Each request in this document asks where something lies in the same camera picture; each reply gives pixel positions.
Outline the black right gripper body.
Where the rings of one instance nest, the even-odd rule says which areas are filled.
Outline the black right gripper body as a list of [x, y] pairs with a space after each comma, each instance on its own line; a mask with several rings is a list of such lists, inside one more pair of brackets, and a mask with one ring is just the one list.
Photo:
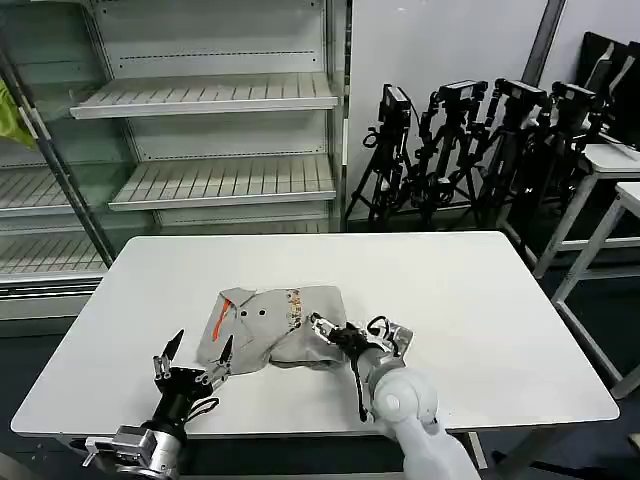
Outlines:
[[366, 335], [350, 322], [344, 327], [332, 329], [328, 334], [328, 341], [336, 345], [348, 358], [359, 358], [373, 348]]

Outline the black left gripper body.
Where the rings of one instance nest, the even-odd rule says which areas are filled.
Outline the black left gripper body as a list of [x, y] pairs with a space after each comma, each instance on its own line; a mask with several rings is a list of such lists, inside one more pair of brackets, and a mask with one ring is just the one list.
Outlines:
[[213, 387], [203, 385], [204, 370], [171, 367], [168, 380], [155, 381], [161, 393], [151, 418], [151, 429], [171, 436], [185, 436], [185, 425], [216, 407]]

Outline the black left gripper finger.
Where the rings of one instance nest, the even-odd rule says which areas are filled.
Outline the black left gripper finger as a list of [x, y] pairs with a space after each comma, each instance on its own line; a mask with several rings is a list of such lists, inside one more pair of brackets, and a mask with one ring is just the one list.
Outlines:
[[222, 353], [217, 360], [211, 361], [201, 376], [203, 385], [221, 386], [231, 375], [234, 336], [227, 339]]
[[184, 335], [181, 329], [171, 340], [169, 340], [159, 356], [153, 357], [153, 368], [155, 380], [168, 380], [171, 377], [171, 363], [179, 349], [180, 343]]

